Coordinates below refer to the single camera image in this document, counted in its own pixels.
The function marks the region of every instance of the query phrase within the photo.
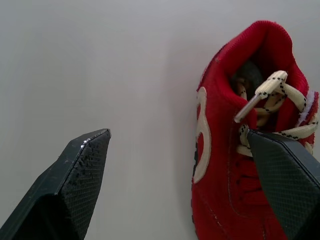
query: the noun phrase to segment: white surface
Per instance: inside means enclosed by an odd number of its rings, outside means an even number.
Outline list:
[[[255,20],[282,24],[319,91],[318,0],[2,0],[0,225],[69,140],[112,139],[87,240],[195,240],[196,88]],[[320,159],[320,151],[315,151]]]

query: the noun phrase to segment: shoe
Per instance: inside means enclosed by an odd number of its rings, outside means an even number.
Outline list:
[[[288,33],[274,22],[253,23],[213,57],[197,90],[191,205],[199,240],[287,239],[244,133],[274,132],[312,152],[318,99]]]

